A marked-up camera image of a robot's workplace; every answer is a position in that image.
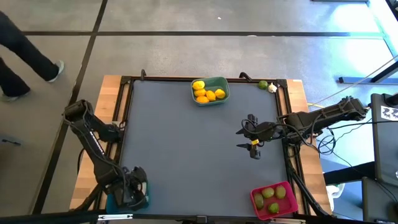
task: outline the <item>green bowl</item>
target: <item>green bowl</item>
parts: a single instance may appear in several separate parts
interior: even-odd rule
[[[213,92],[215,92],[217,89],[222,89],[225,92],[225,97],[224,99],[218,99],[216,101],[212,101],[212,102],[208,102],[208,103],[199,103],[197,102],[197,98],[195,97],[195,95],[193,94],[194,89],[192,88],[192,85],[194,82],[196,81],[204,81],[205,82],[205,90],[211,90]],[[217,105],[217,104],[221,104],[224,103],[228,98],[229,98],[229,85],[228,85],[228,81],[224,78],[224,77],[212,77],[212,78],[199,78],[197,80],[194,80],[191,82],[191,94],[192,94],[192,98],[194,100],[194,102],[198,105],[198,106],[210,106],[210,105]]]

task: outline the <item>white cable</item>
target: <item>white cable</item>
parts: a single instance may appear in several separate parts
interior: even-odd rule
[[[331,98],[332,96],[335,96],[335,95],[341,93],[342,91],[345,91],[345,90],[347,90],[348,88],[351,88],[351,87],[353,87],[353,86],[355,86],[355,85],[361,83],[363,80],[367,79],[367,77],[373,75],[374,73],[376,73],[376,72],[377,72],[378,70],[380,70],[382,67],[386,66],[388,63],[392,62],[392,61],[393,61],[395,58],[397,58],[397,57],[398,57],[398,55],[395,56],[395,57],[393,57],[390,61],[386,62],[384,65],[381,65],[378,69],[376,69],[375,71],[373,71],[372,73],[370,73],[369,75],[367,75],[366,77],[364,77],[363,79],[361,79],[360,81],[358,81],[358,82],[356,82],[356,83],[354,83],[354,84],[352,84],[352,85],[350,85],[350,86],[347,86],[346,88],[344,88],[344,89],[338,91],[337,93],[334,93],[334,94],[332,94],[332,95],[326,97],[326,98],[323,99],[323,100],[320,100],[320,101],[318,101],[318,102],[316,102],[316,103],[309,103],[308,106],[315,106],[315,105],[319,104],[320,102],[325,101],[325,100]]]

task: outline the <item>floor line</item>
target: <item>floor line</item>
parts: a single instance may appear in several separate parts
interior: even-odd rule
[[[78,94],[79,94],[79,91],[81,88],[81,84],[83,83],[83,79],[84,79],[84,76],[86,73],[87,65],[88,65],[88,62],[90,61],[91,53],[93,51],[93,47],[94,47],[94,43],[95,43],[95,39],[96,39],[96,33],[98,32],[98,29],[100,28],[101,21],[102,21],[107,3],[108,3],[108,0],[103,0],[101,3],[101,7],[99,9],[98,16],[97,16],[96,22],[94,24],[94,28],[91,33],[90,39],[88,41],[86,52],[83,56],[81,68],[80,68],[79,74],[76,78],[75,85],[73,86],[72,95],[69,99],[68,105],[71,105],[72,103],[76,102],[76,100],[77,100],[77,97],[78,97]],[[41,214],[42,213],[45,199],[49,192],[55,169],[57,168],[57,163],[58,163],[58,160],[59,160],[59,157],[61,154],[63,142],[67,135],[67,131],[68,131],[68,126],[62,121],[60,124],[60,128],[58,130],[58,133],[56,135],[56,138],[54,140],[52,155],[51,155],[49,164],[47,166],[47,170],[45,171],[42,185],[41,185],[39,193],[37,195],[37,199],[35,201],[35,205],[34,205],[32,214]]]
[[[383,38],[383,32],[250,32],[250,31],[24,31],[34,36],[225,36],[225,37],[358,37]]]

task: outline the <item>pink bowl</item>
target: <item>pink bowl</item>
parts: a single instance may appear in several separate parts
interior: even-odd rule
[[[257,194],[257,193],[261,194],[261,191],[268,187],[272,187],[275,190],[276,187],[278,187],[279,185],[284,186],[284,188],[286,189],[286,196],[283,199],[278,199],[274,195],[271,198],[264,199],[264,208],[258,210],[256,208],[256,204],[254,203],[253,195]],[[250,193],[250,199],[253,204],[254,212],[256,213],[257,217],[260,220],[267,220],[267,219],[270,219],[272,217],[276,217],[279,215],[285,215],[288,213],[296,212],[299,209],[299,206],[297,205],[296,198],[294,197],[294,194],[293,194],[292,187],[290,186],[290,184],[287,181],[254,189]],[[279,204],[279,213],[276,213],[276,214],[273,214],[268,211],[268,205],[270,205],[274,202],[277,202]]]

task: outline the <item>white object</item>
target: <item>white object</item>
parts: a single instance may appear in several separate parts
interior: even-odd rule
[[[6,95],[3,94],[1,96],[1,101],[11,103],[11,102],[14,102],[14,101],[18,100],[21,97],[27,96],[29,93],[30,93],[30,90],[27,93],[25,93],[25,94],[23,94],[21,96],[6,96]]]
[[[55,65],[58,67],[58,74],[55,78],[47,81],[48,83],[53,83],[57,80],[57,78],[62,75],[65,71],[65,63],[61,60],[59,60],[58,62],[55,62]]]
[[[133,214],[120,214],[120,215],[98,215],[98,220],[125,220],[132,219]]]
[[[275,93],[276,89],[278,89],[273,83],[269,84],[268,86],[268,92],[270,93]]]
[[[341,196],[345,185],[346,184],[338,184],[337,186],[335,186],[335,185],[326,186],[326,191],[328,192],[328,198],[329,198],[329,204],[330,204],[331,211],[333,211],[335,209],[335,203],[334,203],[333,199],[339,198]]]

